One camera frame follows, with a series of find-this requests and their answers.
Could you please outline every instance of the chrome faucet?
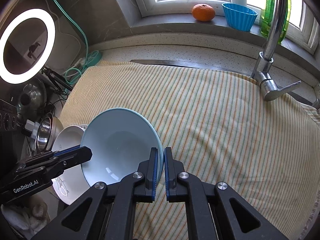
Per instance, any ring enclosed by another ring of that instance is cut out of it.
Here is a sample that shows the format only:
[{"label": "chrome faucet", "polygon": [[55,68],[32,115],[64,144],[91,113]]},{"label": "chrome faucet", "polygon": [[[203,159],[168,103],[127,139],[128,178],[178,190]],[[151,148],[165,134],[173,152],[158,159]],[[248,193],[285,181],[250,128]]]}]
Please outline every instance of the chrome faucet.
[{"label": "chrome faucet", "polygon": [[254,70],[251,74],[251,77],[258,82],[261,94],[265,101],[275,100],[281,95],[298,88],[301,84],[301,81],[298,81],[284,88],[279,88],[276,82],[269,75],[269,70],[273,63],[272,56],[276,50],[276,45],[284,24],[287,4],[288,0],[276,0],[267,43],[263,51],[259,53],[256,65],[254,66]]}]

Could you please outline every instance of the window frame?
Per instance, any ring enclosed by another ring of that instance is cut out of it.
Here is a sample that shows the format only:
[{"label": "window frame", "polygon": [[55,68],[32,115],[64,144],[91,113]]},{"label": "window frame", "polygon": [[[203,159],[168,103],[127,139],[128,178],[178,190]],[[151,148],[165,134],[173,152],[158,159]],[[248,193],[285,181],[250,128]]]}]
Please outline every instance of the window frame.
[{"label": "window frame", "polygon": [[[255,24],[259,24],[260,8],[247,5],[247,0],[136,0],[142,17],[160,14],[190,13],[193,6],[205,3],[212,6],[216,15],[225,16],[221,4],[232,2],[247,6],[258,13]],[[303,2],[300,28],[289,23],[286,37],[313,54],[319,43],[320,27],[311,10]]]}]

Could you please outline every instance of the striped cloth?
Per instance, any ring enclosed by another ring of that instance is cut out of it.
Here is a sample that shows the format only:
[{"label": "striped cloth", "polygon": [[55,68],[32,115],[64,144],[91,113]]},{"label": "striped cloth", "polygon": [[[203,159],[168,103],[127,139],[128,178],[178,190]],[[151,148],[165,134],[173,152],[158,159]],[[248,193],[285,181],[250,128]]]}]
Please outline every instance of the striped cloth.
[{"label": "striped cloth", "polygon": [[[202,181],[225,181],[290,240],[314,207],[320,182],[320,115],[288,94],[264,102],[253,79],[230,72],[102,61],[69,96],[64,127],[108,108],[142,114],[173,158]],[[184,205],[138,203],[134,237],[188,239]]]}]

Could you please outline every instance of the ring light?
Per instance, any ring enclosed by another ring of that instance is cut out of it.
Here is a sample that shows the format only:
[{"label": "ring light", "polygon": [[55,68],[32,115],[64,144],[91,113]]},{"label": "ring light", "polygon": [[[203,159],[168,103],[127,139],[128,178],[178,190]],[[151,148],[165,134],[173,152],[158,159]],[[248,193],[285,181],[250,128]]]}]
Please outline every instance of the ring light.
[{"label": "ring light", "polygon": [[[27,72],[15,75],[10,73],[7,68],[4,65],[4,46],[12,33],[12,31],[17,27],[20,23],[23,21],[30,19],[30,18],[38,18],[42,20],[47,28],[48,33],[48,39],[47,44],[45,45],[44,51],[41,55],[41,57],[38,59],[36,64]],[[51,53],[53,43],[54,43],[54,37],[55,37],[55,26],[54,21],[49,13],[47,13],[44,10],[41,9],[31,9],[28,11],[23,12],[22,14],[18,15],[6,28],[4,31],[2,37],[0,38],[0,76],[4,81],[7,81],[11,84],[19,84],[23,83],[30,78],[32,78],[34,75],[36,75],[44,66],[45,62],[49,58],[49,55]]]}]

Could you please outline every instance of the dish soap bottle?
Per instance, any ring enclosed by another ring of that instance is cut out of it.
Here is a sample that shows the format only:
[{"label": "dish soap bottle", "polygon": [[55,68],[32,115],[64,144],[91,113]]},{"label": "dish soap bottle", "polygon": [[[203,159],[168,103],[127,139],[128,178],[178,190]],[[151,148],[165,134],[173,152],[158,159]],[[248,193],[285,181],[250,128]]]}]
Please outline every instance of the dish soap bottle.
[{"label": "dish soap bottle", "polygon": [[[263,7],[264,8],[261,8],[259,23],[261,26],[261,34],[263,36],[268,36],[271,28],[272,18],[273,18],[273,10],[275,8],[275,0],[266,0],[266,3],[264,4]],[[284,18],[284,25],[282,27],[280,38],[278,40],[279,44],[284,39],[287,33],[288,26],[289,26],[290,12],[291,12],[291,0],[288,0],[288,8],[286,11],[286,16]]]}]

